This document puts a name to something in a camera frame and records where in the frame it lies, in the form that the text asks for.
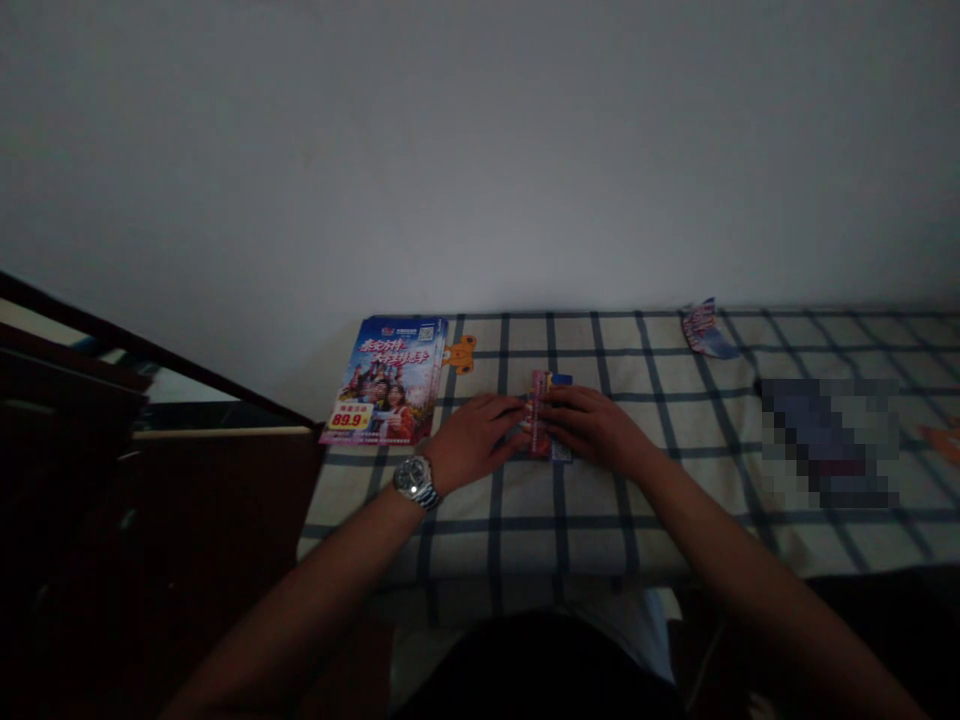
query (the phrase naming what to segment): watch face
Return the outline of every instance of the watch face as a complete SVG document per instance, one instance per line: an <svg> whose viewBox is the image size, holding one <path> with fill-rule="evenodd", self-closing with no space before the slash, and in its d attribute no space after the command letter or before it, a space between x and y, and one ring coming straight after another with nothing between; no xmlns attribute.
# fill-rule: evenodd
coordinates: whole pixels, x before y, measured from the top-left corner
<svg viewBox="0 0 960 720"><path fill-rule="evenodd" d="M413 497L427 486L426 463L418 457L404 460L397 468L397 490L407 497Z"/></svg>

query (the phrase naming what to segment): checkered tablecloth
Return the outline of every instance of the checkered tablecloth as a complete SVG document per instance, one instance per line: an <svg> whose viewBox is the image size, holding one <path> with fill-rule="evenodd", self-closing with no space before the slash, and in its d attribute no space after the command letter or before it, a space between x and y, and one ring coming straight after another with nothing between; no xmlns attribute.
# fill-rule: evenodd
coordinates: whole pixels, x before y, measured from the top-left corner
<svg viewBox="0 0 960 720"><path fill-rule="evenodd" d="M801 576L960 559L960 472L918 429L960 416L960 313L721 310L718 327L742 358L692 353L676 311L451 317L448 344L477 338L475 369L444 370L437 422L476 393L526 392L535 369L569 374L619 403ZM756 382L779 378L898 382L900 457L880 466L897 504L821 509L802 492L804 478L770 479ZM410 452L331 447L300 556L373 498ZM554 466L517 456L425 520L374 604L398 622L453 625L687 578L634 485L579 459Z"/></svg>

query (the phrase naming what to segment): price tag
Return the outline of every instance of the price tag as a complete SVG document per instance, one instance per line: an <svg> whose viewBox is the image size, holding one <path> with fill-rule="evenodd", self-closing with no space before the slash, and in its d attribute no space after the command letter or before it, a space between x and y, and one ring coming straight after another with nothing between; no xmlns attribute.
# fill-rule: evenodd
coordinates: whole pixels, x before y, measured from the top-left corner
<svg viewBox="0 0 960 720"><path fill-rule="evenodd" d="M365 430L373 415L371 403L337 403L330 416L331 430Z"/></svg>

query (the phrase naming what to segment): left hand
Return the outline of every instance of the left hand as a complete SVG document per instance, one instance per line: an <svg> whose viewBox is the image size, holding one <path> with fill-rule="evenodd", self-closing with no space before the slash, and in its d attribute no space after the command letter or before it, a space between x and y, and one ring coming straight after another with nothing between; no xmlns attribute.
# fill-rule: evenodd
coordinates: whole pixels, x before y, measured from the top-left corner
<svg viewBox="0 0 960 720"><path fill-rule="evenodd" d="M523 400L493 393L478 395L451 415L423 451L440 496L486 477L514 453L530 447L530 436L519 433L494 449L523 416Z"/></svg>

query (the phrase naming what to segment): hand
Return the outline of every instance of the hand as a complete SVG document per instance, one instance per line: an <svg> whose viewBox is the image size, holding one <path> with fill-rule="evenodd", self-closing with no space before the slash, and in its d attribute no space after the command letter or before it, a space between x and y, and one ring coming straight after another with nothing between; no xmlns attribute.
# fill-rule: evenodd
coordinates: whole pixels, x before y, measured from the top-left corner
<svg viewBox="0 0 960 720"><path fill-rule="evenodd" d="M440 496L486 477L514 453L529 447L530 436L519 433L494 449L523 415L522 400L493 393L478 395L451 415L423 451Z"/></svg>
<svg viewBox="0 0 960 720"><path fill-rule="evenodd" d="M640 458L656 450L630 416L596 390L555 387L543 401L567 406L541 408L540 417L549 423L547 432L580 457L616 475L636 477Z"/></svg>

